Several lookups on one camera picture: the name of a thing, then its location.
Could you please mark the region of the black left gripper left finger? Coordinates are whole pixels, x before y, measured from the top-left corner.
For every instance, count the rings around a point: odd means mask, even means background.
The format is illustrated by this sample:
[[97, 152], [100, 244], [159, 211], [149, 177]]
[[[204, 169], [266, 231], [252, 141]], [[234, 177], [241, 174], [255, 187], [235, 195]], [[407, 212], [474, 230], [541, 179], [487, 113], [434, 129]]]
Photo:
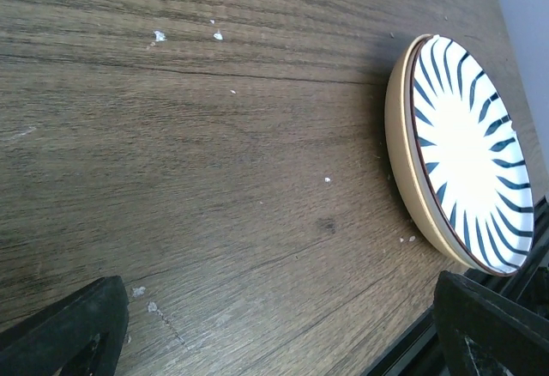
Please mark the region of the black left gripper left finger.
[[113, 375], [128, 305], [120, 276], [89, 283], [1, 333], [1, 374]]

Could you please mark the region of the white blue striped plate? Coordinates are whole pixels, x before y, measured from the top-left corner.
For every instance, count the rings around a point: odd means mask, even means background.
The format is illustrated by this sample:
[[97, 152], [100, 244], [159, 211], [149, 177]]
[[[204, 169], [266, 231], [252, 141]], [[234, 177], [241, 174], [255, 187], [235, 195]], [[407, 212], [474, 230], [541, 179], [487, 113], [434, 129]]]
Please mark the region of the white blue striped plate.
[[473, 55], [440, 35], [418, 45], [410, 106], [420, 162], [449, 236], [485, 272], [511, 276], [534, 237], [534, 203], [518, 136]]

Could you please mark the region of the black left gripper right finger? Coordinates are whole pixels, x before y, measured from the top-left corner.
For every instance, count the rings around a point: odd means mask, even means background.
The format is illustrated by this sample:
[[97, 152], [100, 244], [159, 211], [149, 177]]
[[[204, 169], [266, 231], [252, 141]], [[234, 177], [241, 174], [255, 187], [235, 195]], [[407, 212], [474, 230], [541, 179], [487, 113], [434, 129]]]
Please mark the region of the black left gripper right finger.
[[548, 374], [548, 320], [465, 276], [439, 275], [433, 318], [452, 375]]

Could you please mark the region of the orange round plate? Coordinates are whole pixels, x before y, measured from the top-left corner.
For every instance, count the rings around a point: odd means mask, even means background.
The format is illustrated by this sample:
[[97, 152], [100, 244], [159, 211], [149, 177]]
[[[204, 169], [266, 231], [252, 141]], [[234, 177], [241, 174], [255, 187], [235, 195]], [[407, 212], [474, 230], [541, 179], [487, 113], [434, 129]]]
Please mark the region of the orange round plate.
[[422, 34], [413, 39], [391, 71], [384, 108], [389, 161], [401, 198], [423, 236], [444, 256], [473, 269], [474, 261], [456, 244], [431, 193], [413, 134], [410, 100], [413, 61], [430, 38], [430, 34]]

